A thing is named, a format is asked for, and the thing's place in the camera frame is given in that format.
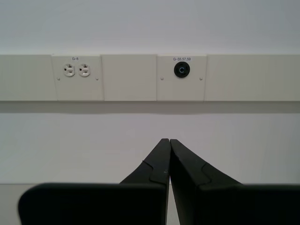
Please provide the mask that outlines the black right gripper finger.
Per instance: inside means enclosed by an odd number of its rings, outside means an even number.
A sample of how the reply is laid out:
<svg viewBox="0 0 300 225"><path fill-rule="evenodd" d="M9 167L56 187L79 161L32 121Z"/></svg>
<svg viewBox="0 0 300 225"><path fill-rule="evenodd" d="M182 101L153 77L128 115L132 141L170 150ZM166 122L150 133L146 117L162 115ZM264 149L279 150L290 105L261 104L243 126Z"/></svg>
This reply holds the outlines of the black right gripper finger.
<svg viewBox="0 0 300 225"><path fill-rule="evenodd" d="M22 194L23 225L164 225L170 141L162 139L118 184L43 183Z"/></svg>
<svg viewBox="0 0 300 225"><path fill-rule="evenodd" d="M176 139L170 178L182 225L298 225L300 187L242 184Z"/></svg>

